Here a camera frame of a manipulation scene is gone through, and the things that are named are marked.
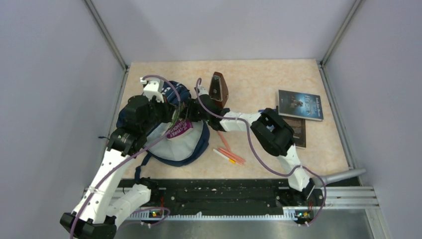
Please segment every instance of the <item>metal frame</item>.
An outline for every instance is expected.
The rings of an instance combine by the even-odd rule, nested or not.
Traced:
[[[106,43],[108,44],[110,51],[113,53],[114,57],[117,59],[119,64],[121,65],[122,69],[124,70],[124,75],[122,78],[122,83],[119,89],[118,98],[116,99],[116,105],[114,106],[114,113],[112,118],[112,123],[109,128],[109,134],[114,129],[114,122],[116,121],[119,106],[121,103],[122,95],[124,92],[124,88],[127,81],[127,76],[129,72],[129,67],[125,63],[124,58],[122,57],[118,47],[116,46],[115,42],[113,41],[109,31],[106,28],[103,20],[100,17],[97,9],[95,8],[94,4],[91,0],[83,0],[84,4],[86,5],[87,9],[89,10],[91,16],[93,17],[100,33],[103,35]],[[343,35],[347,31],[351,21],[355,17],[357,11],[361,8],[362,4],[365,0],[356,0],[350,9],[349,13],[347,14],[343,24],[341,25],[339,31],[337,32],[335,38],[333,39],[330,47],[328,48],[327,52],[325,53],[324,57],[317,61],[319,72],[321,74],[321,79],[325,87],[325,91],[327,93],[328,101],[331,106],[331,110],[334,116],[334,121],[340,136],[340,141],[342,143],[344,153],[349,164],[350,168],[357,168],[358,164],[356,158],[353,154],[352,149],[350,148],[349,139],[347,137],[346,127],[342,123],[341,113],[339,111],[339,107],[337,105],[337,101],[335,99],[334,92],[332,90],[329,78],[325,72],[325,67],[330,60],[330,57],[333,54],[333,51],[340,43]],[[122,188],[118,188],[116,193],[122,194]],[[355,209],[365,209],[366,215],[368,217],[368,222],[370,228],[372,230],[372,234],[375,239],[389,239],[389,230],[387,224],[384,221],[382,216],[378,200],[376,198],[374,189],[372,187],[329,187],[328,194],[327,194],[327,201],[326,201],[325,210],[355,210]],[[270,216],[257,216],[257,217],[210,217],[210,216],[202,216],[202,215],[195,215],[192,217],[187,216],[170,216],[167,220],[172,221],[186,221],[186,220],[294,220],[295,219],[295,210],[303,210],[303,207],[285,207],[285,214],[278,215],[274,217]],[[147,217],[146,214],[139,214],[133,215],[129,218],[129,220],[140,220]]]
[[[117,188],[113,194],[111,201],[117,200],[129,193],[131,188]],[[355,209],[367,209],[369,212],[379,211],[379,204],[375,195],[373,187],[328,187],[327,188],[327,199],[325,202],[326,206],[324,210],[355,210]],[[307,207],[283,207],[283,215],[261,215],[261,216],[204,216],[201,213],[196,215],[174,215],[169,216],[166,220],[172,221],[251,221],[251,220],[297,220],[296,215],[300,211],[308,210]],[[127,220],[128,221],[154,221],[160,218],[150,218],[149,212],[132,214]],[[372,220],[372,224],[378,223],[377,220]]]
[[[103,20],[101,19],[100,14],[98,13],[97,9],[95,8],[93,2],[91,0],[83,0],[85,6],[90,11],[91,16],[93,17],[95,23],[97,24],[98,30],[100,31],[101,35],[103,35],[107,45],[109,46],[111,52],[113,53],[114,57],[119,62],[120,66],[123,70],[127,70],[128,66],[125,63],[119,49],[117,48],[113,38],[111,37],[110,33],[108,32],[106,25],[104,24]]]
[[[336,46],[339,44],[340,40],[342,39],[343,35],[345,34],[347,28],[349,27],[349,24],[355,17],[357,11],[360,9],[362,4],[365,2],[365,0],[356,0],[350,9],[349,13],[346,16],[346,19],[344,20],[343,24],[341,25],[340,29],[338,30],[337,34],[335,35],[333,41],[330,44],[330,47],[328,48],[327,52],[325,53],[324,57],[321,60],[321,65],[324,67],[327,65],[327,62],[329,61],[333,50],[336,48]]]

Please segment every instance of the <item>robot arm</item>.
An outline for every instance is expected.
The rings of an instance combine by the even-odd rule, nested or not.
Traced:
[[[112,195],[131,160],[116,169],[96,188],[99,182],[117,165],[122,164],[144,146],[147,134],[155,125],[173,120],[176,106],[167,103],[161,95],[162,82],[158,79],[141,82],[145,84],[144,94],[128,100],[128,104],[124,108],[127,114],[125,122],[122,122],[122,126],[111,134],[104,159],[89,186],[89,190],[72,213],[64,213],[60,220],[60,224],[70,232],[76,214],[86,204],[85,208],[79,213],[78,221],[75,222],[74,236],[76,238],[114,238],[115,232],[122,222],[137,208],[147,203],[150,200],[151,190],[156,189],[153,182],[143,179],[129,193],[110,205]],[[217,107],[205,88],[199,87],[197,90],[201,102],[209,111],[215,115],[232,119],[220,119],[209,114],[200,105],[198,99],[188,101],[187,106],[181,112],[181,118],[188,118],[191,121],[206,120],[210,127],[220,131],[247,131],[251,129],[262,147],[269,154],[276,156],[287,172],[297,168],[288,177],[289,186],[305,199],[309,196],[314,184],[305,171],[298,168],[301,163],[293,142],[293,130],[276,112],[271,109],[256,114],[231,112],[228,108]],[[240,119],[247,121],[248,127]]]

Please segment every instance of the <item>beige countertop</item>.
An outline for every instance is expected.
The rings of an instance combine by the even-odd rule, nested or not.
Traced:
[[[225,107],[234,112],[256,113],[260,109],[275,108],[278,89],[320,95],[324,120],[307,120],[307,147],[297,149],[298,156],[304,166],[320,175],[348,169],[317,63],[312,59],[132,63],[120,108],[126,105],[130,97],[142,94],[139,78],[145,75],[156,74],[168,80],[178,81],[194,95],[193,88],[197,78],[202,77],[202,85],[208,88],[214,71],[224,75],[229,91]],[[255,159],[249,148],[246,133],[223,133],[231,151],[246,160],[244,166],[231,164],[217,156],[212,148],[224,145],[211,128],[210,133],[208,149],[193,163],[172,167],[151,158],[148,164],[142,167],[141,176],[167,179],[277,177],[265,170]],[[252,142],[258,155],[270,168],[284,172],[278,160],[266,153],[254,136]],[[135,168],[141,164],[144,156],[145,153],[133,160],[124,178],[133,178]]]

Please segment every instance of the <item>orange pencil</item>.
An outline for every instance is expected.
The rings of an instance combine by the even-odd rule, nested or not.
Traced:
[[[239,155],[236,155],[236,154],[234,154],[233,152],[229,152],[229,151],[227,151],[227,150],[225,150],[224,148],[218,148],[218,149],[220,149],[221,151],[223,151],[223,152],[225,152],[225,153],[227,153],[227,154],[229,154],[231,157],[235,157],[235,158],[238,158],[240,161],[242,161],[242,162],[246,162],[246,160],[244,160],[242,157],[240,157]]]
[[[236,156],[235,154],[231,154],[231,153],[227,152],[226,150],[224,150],[222,148],[218,148],[218,151],[220,153],[224,154],[225,156],[235,160],[239,164],[243,165],[245,163],[245,161],[242,158],[240,158],[239,156]]]
[[[235,163],[236,161],[234,161],[233,159],[227,157],[227,155],[222,154],[220,151],[216,150],[215,148],[212,149],[216,154],[220,155],[222,158],[227,159],[230,163]]]
[[[227,140],[225,140],[221,131],[217,131],[218,135],[220,135],[221,141],[223,141],[225,148],[230,152],[230,146],[228,146]]]

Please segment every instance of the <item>white wall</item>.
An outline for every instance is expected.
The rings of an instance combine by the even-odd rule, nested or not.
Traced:
[[[69,238],[122,70],[80,0],[0,1],[0,42],[1,238]]]
[[[421,238],[422,1],[366,1],[328,64],[392,238]]]
[[[323,57],[354,0],[94,0],[124,59]]]

